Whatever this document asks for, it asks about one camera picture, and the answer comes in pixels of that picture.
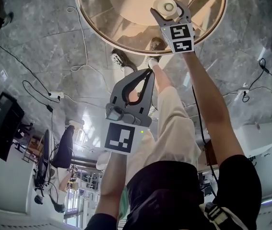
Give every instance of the white power strip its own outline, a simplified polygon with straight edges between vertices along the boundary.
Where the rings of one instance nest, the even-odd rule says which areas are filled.
[[[58,99],[58,96],[60,97],[60,99],[64,98],[64,93],[63,92],[58,92],[58,91],[50,91],[50,98],[54,98],[54,99]]]

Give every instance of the gray tile floor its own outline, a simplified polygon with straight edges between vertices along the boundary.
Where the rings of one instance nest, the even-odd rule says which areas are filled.
[[[60,140],[66,120],[83,119],[84,132],[78,134],[75,141],[82,146],[77,146],[75,155],[96,159],[101,152],[98,148],[98,132],[105,117],[103,108],[110,96],[107,88],[111,90],[123,77],[121,70],[109,58],[111,46],[100,40],[83,23],[89,64],[104,75],[106,84],[102,76],[92,69],[71,72],[71,66],[85,62],[77,14],[66,12],[68,6],[75,6],[75,1],[4,2],[6,11],[14,12],[14,20],[0,31],[0,45],[14,53],[36,73],[49,91],[63,91],[77,101],[86,101],[100,107],[76,104],[69,99],[61,100],[60,104],[51,104],[54,108],[53,129],[56,140]],[[243,103],[242,96],[236,92],[242,87],[248,87],[261,73],[257,60],[262,51],[267,61],[266,67],[272,73],[272,0],[228,0],[221,25],[210,38],[197,46],[197,55],[222,94],[231,93],[225,96],[225,101],[234,128],[255,122],[272,122],[271,76],[264,74],[254,84],[254,87],[267,88],[251,91],[247,103]],[[136,64],[141,64],[144,59],[142,56],[129,56]],[[200,140],[199,119],[192,90],[190,85],[183,85],[187,70],[181,58],[175,55],[164,69],[186,105]],[[1,76],[2,70],[7,73],[6,80]],[[43,91],[28,70],[0,49],[0,93],[5,91],[14,96],[26,113],[25,119],[33,122],[38,131],[51,129],[50,112],[28,95],[23,88],[23,80],[30,81]],[[154,113],[151,126],[154,135],[157,132],[156,117]]]

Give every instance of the black shirt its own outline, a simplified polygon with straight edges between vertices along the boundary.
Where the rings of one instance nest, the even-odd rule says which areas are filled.
[[[130,214],[124,230],[215,229],[199,208],[204,203],[204,195],[193,165],[155,162],[136,173],[127,188]],[[261,186],[253,164],[245,156],[236,155],[221,164],[218,193],[213,203],[230,209],[249,230],[256,229]],[[96,214],[86,229],[115,230],[117,220]]]

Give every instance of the beige pants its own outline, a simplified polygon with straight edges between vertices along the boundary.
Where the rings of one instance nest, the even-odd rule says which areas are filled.
[[[158,110],[158,140],[148,130],[136,153],[128,156],[126,184],[139,170],[157,161],[179,161],[198,167],[201,150],[195,140],[194,124],[174,87],[159,94]]]

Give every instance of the glass table top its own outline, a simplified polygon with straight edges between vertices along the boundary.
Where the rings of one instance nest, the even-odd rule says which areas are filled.
[[[81,16],[109,44],[141,55],[170,54],[170,48],[150,51],[152,38],[163,38],[150,13],[166,0],[77,0]],[[196,32],[195,44],[204,40],[221,21],[226,0],[180,0],[188,5]],[[177,13],[169,15],[177,19]]]

